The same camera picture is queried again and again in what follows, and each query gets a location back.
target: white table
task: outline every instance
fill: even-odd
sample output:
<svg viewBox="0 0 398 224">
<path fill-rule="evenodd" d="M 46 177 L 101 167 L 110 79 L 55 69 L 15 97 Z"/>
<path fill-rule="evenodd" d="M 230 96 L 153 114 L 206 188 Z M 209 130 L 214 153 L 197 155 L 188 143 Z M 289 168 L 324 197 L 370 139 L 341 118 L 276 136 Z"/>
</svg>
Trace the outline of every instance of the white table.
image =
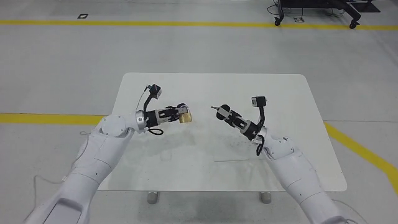
<svg viewBox="0 0 398 224">
<path fill-rule="evenodd" d="M 256 147 L 236 128 L 216 118 L 210 106 L 230 105 L 253 122 L 259 110 L 251 97 L 267 98 L 266 125 L 275 136 L 289 136 L 316 168 L 328 192 L 347 184 L 315 100 L 304 76 L 273 74 L 127 73 L 113 114 L 127 114 L 148 84 L 162 87 L 148 110 L 186 103 L 189 124 L 165 123 L 163 136 L 135 134 L 120 163 L 99 190 L 284 191 Z M 142 109 L 142 97 L 139 109 Z"/>
</svg>

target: black stand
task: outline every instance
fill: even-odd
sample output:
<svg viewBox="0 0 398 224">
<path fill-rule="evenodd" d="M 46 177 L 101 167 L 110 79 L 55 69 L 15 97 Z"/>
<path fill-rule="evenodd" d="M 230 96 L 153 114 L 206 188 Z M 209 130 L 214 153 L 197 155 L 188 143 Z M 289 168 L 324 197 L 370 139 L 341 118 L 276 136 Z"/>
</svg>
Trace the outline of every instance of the black stand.
<svg viewBox="0 0 398 224">
<path fill-rule="evenodd" d="M 275 25 L 279 26 L 284 19 L 283 8 L 322 8 L 322 9 L 339 9 L 344 10 L 349 14 L 353 20 L 349 25 L 350 29 L 355 29 L 358 25 L 358 20 L 361 18 L 352 6 L 344 0 L 278 0 L 277 3 L 279 17 L 275 17 Z"/>
<path fill-rule="evenodd" d="M 367 2 L 353 2 L 352 5 L 359 12 L 380 12 L 380 10 L 372 4 L 373 0 Z"/>
</svg>

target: concrete floor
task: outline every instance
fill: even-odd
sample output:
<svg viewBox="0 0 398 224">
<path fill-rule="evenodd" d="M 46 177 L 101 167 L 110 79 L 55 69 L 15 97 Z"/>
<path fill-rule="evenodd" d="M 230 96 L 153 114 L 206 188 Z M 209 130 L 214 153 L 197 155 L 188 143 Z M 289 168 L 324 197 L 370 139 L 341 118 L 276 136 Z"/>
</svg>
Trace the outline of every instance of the concrete floor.
<svg viewBox="0 0 398 224">
<path fill-rule="evenodd" d="M 0 0 L 0 19 L 273 22 L 271 0 Z M 398 1 L 378 1 L 362 24 L 398 25 Z M 294 22 L 301 10 L 284 22 Z M 304 10 L 306 23 L 350 18 Z M 0 113 L 109 114 L 127 72 L 300 73 L 322 118 L 398 166 L 398 32 L 373 30 L 0 26 Z M 68 171 L 90 126 L 0 125 L 0 223 L 32 207 L 31 178 Z M 348 183 L 332 197 L 368 223 L 398 223 L 385 174 L 332 140 Z M 38 200 L 57 186 L 39 182 Z M 361 219 L 341 206 L 354 219 Z M 263 205 L 255 193 L 98 192 L 92 223 L 308 223 L 286 193 Z"/>
</svg>

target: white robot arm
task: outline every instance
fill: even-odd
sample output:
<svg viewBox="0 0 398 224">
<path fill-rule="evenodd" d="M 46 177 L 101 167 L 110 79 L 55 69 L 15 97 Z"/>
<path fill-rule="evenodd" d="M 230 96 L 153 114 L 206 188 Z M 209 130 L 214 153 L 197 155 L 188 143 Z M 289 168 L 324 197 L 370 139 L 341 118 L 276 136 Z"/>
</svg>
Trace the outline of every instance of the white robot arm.
<svg viewBox="0 0 398 224">
<path fill-rule="evenodd" d="M 217 118 L 238 128 L 250 141 L 259 143 L 257 155 L 266 155 L 269 167 L 280 184 L 300 205 L 312 224 L 343 223 L 345 218 L 338 207 L 322 189 L 316 170 L 290 138 L 273 138 L 263 126 L 265 121 L 263 96 L 252 98 L 253 106 L 260 109 L 260 122 L 254 124 L 242 119 L 228 105 L 212 107 Z"/>
<path fill-rule="evenodd" d="M 116 167 L 135 132 L 149 130 L 160 135 L 162 130 L 156 129 L 160 133 L 155 133 L 151 127 L 178 119 L 180 123 L 192 120 L 185 104 L 147 112 L 150 99 L 158 99 L 161 94 L 157 85 L 148 88 L 150 95 L 143 111 L 125 116 L 109 115 L 99 122 L 80 148 L 77 160 L 57 193 L 38 206 L 28 216 L 26 224 L 87 224 L 88 210 L 95 192 Z"/>
</svg>

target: yellow tape line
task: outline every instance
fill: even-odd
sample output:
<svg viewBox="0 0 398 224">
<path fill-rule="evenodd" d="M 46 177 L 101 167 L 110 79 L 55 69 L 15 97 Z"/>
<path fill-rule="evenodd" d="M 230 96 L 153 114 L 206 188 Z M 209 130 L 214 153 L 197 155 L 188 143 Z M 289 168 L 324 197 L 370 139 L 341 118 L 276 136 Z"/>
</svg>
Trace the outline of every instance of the yellow tape line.
<svg viewBox="0 0 398 224">
<path fill-rule="evenodd" d="M 29 113 L 0 113 L 0 124 L 87 124 L 97 125 L 103 115 L 70 115 L 70 114 L 29 114 Z M 369 149 L 360 145 L 354 139 L 345 135 L 332 125 L 324 122 L 331 138 L 336 139 L 348 149 L 382 170 L 398 195 L 398 170 L 390 163 L 379 157 Z"/>
<path fill-rule="evenodd" d="M 342 143 L 342 145 L 357 153 L 360 157 L 370 162 L 378 169 L 382 170 L 387 175 L 392 187 L 398 195 L 398 170 L 392 164 L 388 163 L 383 158 L 379 157 L 364 146 L 360 145 L 360 143 L 356 142 L 354 139 L 351 139 L 349 136 L 337 130 L 332 125 L 326 122 L 324 122 L 324 124 L 331 138 L 336 139 L 338 142 Z"/>
<path fill-rule="evenodd" d="M 345 24 L 284 24 L 273 22 L 172 22 L 172 21 L 92 21 L 92 20 L 0 20 L 0 25 L 28 26 L 137 26 L 137 27 L 231 27 L 290 29 L 349 29 Z M 398 26 L 357 26 L 359 30 L 398 30 Z"/>
<path fill-rule="evenodd" d="M 0 113 L 0 124 L 91 124 L 103 115 Z"/>
</svg>

